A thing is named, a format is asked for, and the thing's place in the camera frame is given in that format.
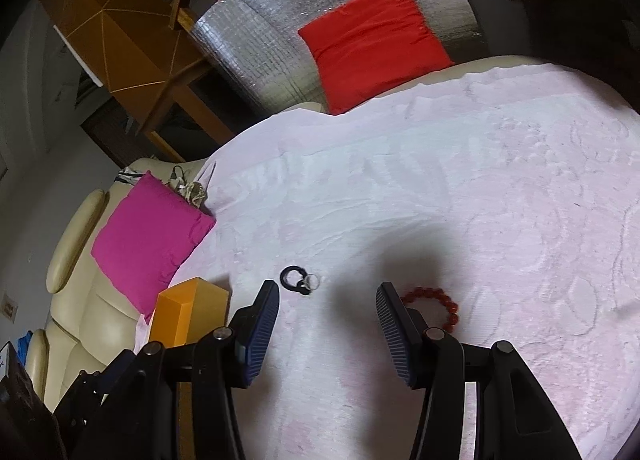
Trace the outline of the orange tray box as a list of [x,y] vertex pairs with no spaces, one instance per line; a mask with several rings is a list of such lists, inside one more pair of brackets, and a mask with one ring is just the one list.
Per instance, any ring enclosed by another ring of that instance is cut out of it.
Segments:
[[176,457],[195,457],[192,414],[193,346],[227,322],[230,292],[202,278],[192,278],[157,296],[149,340],[165,347],[164,383],[171,391],[171,429]]

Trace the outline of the cream leather sofa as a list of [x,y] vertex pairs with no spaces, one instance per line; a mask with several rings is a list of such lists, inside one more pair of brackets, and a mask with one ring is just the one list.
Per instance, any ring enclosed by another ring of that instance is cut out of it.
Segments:
[[184,180],[206,187],[214,172],[215,166],[204,160],[172,164],[139,159],[119,172],[108,189],[93,190],[82,201],[51,257],[46,277],[50,317],[34,332],[26,356],[26,371],[49,410],[58,406],[80,371],[103,370],[145,336],[143,316],[113,287],[91,254],[119,203],[146,173],[165,185]]

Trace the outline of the magenta pillow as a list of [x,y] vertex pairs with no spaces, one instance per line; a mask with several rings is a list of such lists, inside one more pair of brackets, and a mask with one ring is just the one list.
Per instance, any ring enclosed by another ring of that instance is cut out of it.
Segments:
[[91,255],[112,286],[150,319],[157,296],[215,224],[145,173],[96,236]]

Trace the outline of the patterned grey cloth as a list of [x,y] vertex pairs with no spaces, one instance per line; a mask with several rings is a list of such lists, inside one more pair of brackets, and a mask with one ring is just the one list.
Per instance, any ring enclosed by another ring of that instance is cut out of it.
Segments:
[[[143,176],[143,172],[134,171],[130,166],[122,168],[116,178],[115,183],[125,183],[134,186]],[[207,199],[207,192],[203,183],[189,181],[186,179],[186,168],[180,164],[172,164],[169,178],[164,181],[164,185],[177,193],[186,203],[202,209]]]

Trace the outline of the pink white blanket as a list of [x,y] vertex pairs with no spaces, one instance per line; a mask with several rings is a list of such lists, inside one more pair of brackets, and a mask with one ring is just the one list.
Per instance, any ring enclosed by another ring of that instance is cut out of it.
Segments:
[[639,116],[552,64],[414,85],[331,116],[269,117],[205,162],[215,228],[176,273],[253,301],[285,267],[262,373],[235,399],[251,459],[403,459],[421,396],[375,313],[439,287],[454,334],[512,342],[586,459],[639,420]]

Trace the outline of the red pillow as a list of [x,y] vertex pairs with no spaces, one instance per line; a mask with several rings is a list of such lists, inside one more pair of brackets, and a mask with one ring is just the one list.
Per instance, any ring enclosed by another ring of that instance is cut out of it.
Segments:
[[454,65],[415,0],[349,0],[298,34],[332,115]]

